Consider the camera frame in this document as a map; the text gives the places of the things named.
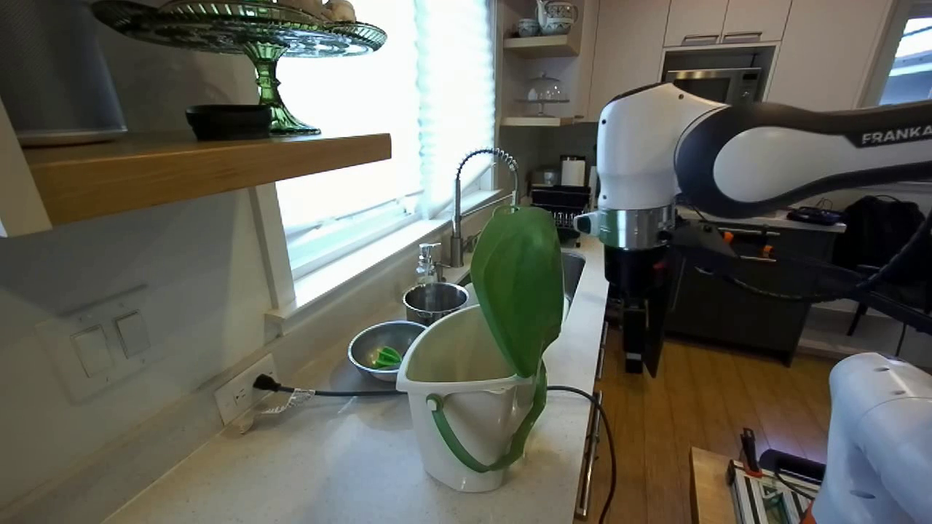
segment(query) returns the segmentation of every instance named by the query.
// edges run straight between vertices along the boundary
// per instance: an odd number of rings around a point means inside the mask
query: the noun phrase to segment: kitchen faucet
[[[453,219],[452,219],[452,231],[453,231],[453,249],[452,249],[452,265],[453,268],[459,268],[464,265],[464,204],[459,204],[459,197],[464,197],[464,188],[459,188],[459,174],[464,174],[464,167],[472,161],[472,158],[478,158],[478,153],[493,153],[493,158],[500,158],[504,161],[504,167],[506,167],[506,172],[509,172],[509,177],[513,177],[513,206],[517,206],[517,161],[509,153],[509,150],[504,150],[504,149],[475,149],[475,150],[468,150],[466,158],[464,158],[464,164],[456,167],[456,184],[453,184]]]

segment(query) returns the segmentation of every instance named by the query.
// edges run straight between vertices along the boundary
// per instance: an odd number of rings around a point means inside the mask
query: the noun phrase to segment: white wall
[[[252,98],[245,59],[101,33],[130,132],[187,132],[190,105]],[[35,327],[133,284],[142,372],[73,401]],[[0,522],[265,347],[268,302],[247,193],[0,242]]]

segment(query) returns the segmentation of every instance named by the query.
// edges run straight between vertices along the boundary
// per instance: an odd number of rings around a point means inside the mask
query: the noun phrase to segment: kitchen
[[[621,40],[593,38],[589,49],[583,40],[580,59],[590,65],[580,69],[600,72],[589,86],[586,114],[618,89],[654,82],[665,52],[657,36],[665,36],[666,22],[662,2],[603,0],[590,5],[600,5],[600,28],[590,36],[615,36]],[[791,5],[810,5],[813,11],[801,11],[798,22],[806,19],[813,27],[823,19],[814,18],[819,9],[823,9],[822,14],[838,9],[803,0]],[[844,2],[844,14],[861,9],[858,14],[871,19],[867,27],[880,38],[883,5],[858,2],[852,9]],[[768,89],[784,94],[785,102],[852,107],[873,54],[867,33],[852,27],[858,22],[844,22],[844,33],[833,33],[831,40],[819,27],[814,43],[810,27],[798,27],[810,40],[790,38],[785,27],[785,49],[781,47],[781,52],[791,54],[796,75],[781,82],[777,62]],[[187,132],[177,123],[175,98],[187,98],[181,105],[187,107],[196,102],[193,94],[201,89],[216,98],[252,94],[249,66],[241,59],[177,52],[101,36],[107,49],[115,49],[110,52],[110,66],[118,102],[130,123],[142,123],[152,132]],[[529,150],[522,150],[526,142],[563,142],[564,137],[558,134],[567,134],[570,146],[589,146],[589,134],[577,127],[555,132],[555,137],[529,127],[513,137],[523,167],[536,164]],[[392,296],[413,277],[413,252],[404,249],[378,274],[354,279],[343,290],[347,299],[332,299],[327,309],[286,322],[286,335],[270,341],[265,311],[277,302],[277,289],[268,281],[263,242],[247,193],[210,194],[0,242],[2,472],[18,472],[2,475],[0,482],[2,517],[60,522],[69,514],[69,522],[95,522],[110,514],[193,447],[216,440],[213,391],[223,379],[257,360],[258,353],[273,353],[289,379],[318,380],[343,354],[309,354],[309,341],[315,347],[343,347],[362,327],[397,315]],[[145,369],[130,372],[89,401],[73,401],[43,354],[35,327],[76,306],[133,290],[140,281],[145,281]]]

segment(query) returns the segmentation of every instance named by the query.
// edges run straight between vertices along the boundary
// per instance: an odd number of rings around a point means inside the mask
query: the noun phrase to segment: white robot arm
[[[577,231],[606,245],[606,279],[647,296],[672,204],[761,215],[806,194],[932,177],[932,105],[810,114],[718,105],[672,85],[612,98],[598,137],[600,201]],[[932,379],[880,354],[831,379],[833,424],[819,524],[932,522]]]

